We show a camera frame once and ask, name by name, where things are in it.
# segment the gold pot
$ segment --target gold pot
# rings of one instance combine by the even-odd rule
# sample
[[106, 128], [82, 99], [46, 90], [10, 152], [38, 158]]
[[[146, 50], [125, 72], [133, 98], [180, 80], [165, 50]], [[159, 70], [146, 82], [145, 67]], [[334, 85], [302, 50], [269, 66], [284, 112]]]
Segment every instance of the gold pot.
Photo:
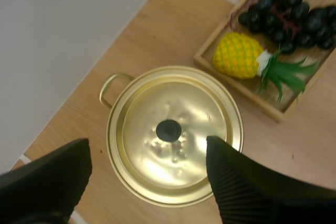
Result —
[[[104, 95], [116, 78], [131, 82], [112, 106]], [[114, 171], [129, 191], [149, 203], [184, 207], [213, 194], [205, 165], [208, 135], [242, 151], [235, 101], [200, 70], [169, 66], [137, 78], [116, 73], [104, 83], [100, 102], [111, 110], [107, 148]]]

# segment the toy pineapple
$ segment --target toy pineapple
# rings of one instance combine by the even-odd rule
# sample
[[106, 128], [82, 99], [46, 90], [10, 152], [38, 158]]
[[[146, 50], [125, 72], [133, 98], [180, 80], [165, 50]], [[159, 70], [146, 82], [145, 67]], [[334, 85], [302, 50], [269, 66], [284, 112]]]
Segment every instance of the toy pineapple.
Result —
[[294, 64], [279, 62], [279, 54], [280, 52], [270, 54], [258, 41], [244, 34], [230, 33], [219, 42], [213, 64], [218, 71], [232, 77], [249, 79], [260, 76], [264, 86], [270, 80], [279, 90], [280, 100], [282, 84], [294, 93], [304, 92], [306, 83], [296, 74], [312, 74], [316, 64], [303, 67], [304, 60]]

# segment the wooden tray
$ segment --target wooden tray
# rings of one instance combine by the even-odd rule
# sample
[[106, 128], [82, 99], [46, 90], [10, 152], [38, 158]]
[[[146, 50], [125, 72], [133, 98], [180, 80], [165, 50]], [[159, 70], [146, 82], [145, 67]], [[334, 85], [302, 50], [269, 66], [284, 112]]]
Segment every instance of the wooden tray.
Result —
[[[280, 103], [277, 102], [278, 91], [274, 85], [269, 84], [267, 90], [260, 91], [260, 78], [258, 77], [248, 80], [238, 80], [218, 72], [212, 65], [212, 56], [222, 36], [232, 31], [229, 25], [231, 19], [230, 17], [232, 16], [231, 24], [233, 28], [235, 28], [238, 32], [251, 35], [248, 29], [239, 25], [237, 17], [241, 12], [246, 11], [248, 6], [253, 1], [255, 0], [240, 0], [240, 2], [233, 8], [230, 15], [228, 15], [227, 18], [225, 18], [223, 22], [218, 25], [209, 39], [199, 49], [199, 51], [194, 56], [194, 61], [197, 66], [214, 75], [219, 80], [230, 84], [238, 92], [256, 103], [265, 113], [267, 113], [277, 122], [283, 122], [288, 114], [290, 114], [290, 112], [296, 108], [298, 101], [307, 94], [308, 90], [311, 89], [312, 85], [316, 82], [318, 77], [322, 74], [323, 70], [327, 66], [328, 59], [336, 55], [336, 50], [321, 50], [315, 46], [312, 49], [297, 48], [297, 50], [292, 55], [281, 56], [283, 60], [293, 62], [306, 58], [305, 65], [317, 62], [319, 69], [314, 75], [305, 78], [307, 83], [306, 91], [303, 94], [300, 94], [298, 97], [296, 97], [287, 86], [283, 86], [284, 93]], [[311, 8], [336, 4], [336, 0], [304, 1], [307, 1]], [[277, 47], [264, 35], [251, 36], [256, 38], [268, 51], [274, 52], [277, 50]]]

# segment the pineapple leaves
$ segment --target pineapple leaves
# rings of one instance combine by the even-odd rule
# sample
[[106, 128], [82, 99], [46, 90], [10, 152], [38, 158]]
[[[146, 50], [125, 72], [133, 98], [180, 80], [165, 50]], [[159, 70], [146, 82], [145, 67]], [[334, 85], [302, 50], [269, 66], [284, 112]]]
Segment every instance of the pineapple leaves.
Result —
[[277, 76], [269, 76], [268, 79], [273, 82], [275, 87], [279, 90], [278, 102], [280, 102], [282, 98], [282, 85], [280, 79]]
[[279, 90], [278, 102], [280, 102], [283, 95], [282, 84], [288, 86], [295, 93], [295, 95], [298, 95], [300, 92], [304, 92], [306, 82], [297, 77], [296, 74], [309, 76], [314, 74], [317, 68], [316, 63], [308, 66], [302, 66], [306, 59], [296, 63], [279, 62], [278, 54], [279, 52], [274, 54], [274, 56], [270, 59], [267, 67], [262, 72], [261, 88], [266, 88], [268, 80], [273, 82], [276, 88]]

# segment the pot handle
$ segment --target pot handle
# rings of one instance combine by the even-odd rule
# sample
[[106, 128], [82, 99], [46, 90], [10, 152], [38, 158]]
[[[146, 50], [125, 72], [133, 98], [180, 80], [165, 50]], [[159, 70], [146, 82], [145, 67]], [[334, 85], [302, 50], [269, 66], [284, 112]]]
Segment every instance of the pot handle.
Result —
[[111, 86], [112, 81], [116, 78], [125, 78], [125, 79], [128, 79], [130, 81], [132, 81], [134, 79], [134, 77], [132, 77], [132, 76], [126, 74], [126, 73], [115, 73], [106, 80], [106, 82], [101, 87], [100, 94], [99, 94], [99, 101], [100, 101], [101, 104], [108, 107], [109, 109], [112, 109], [112, 105], [104, 99], [104, 95], [106, 94], [107, 90]]

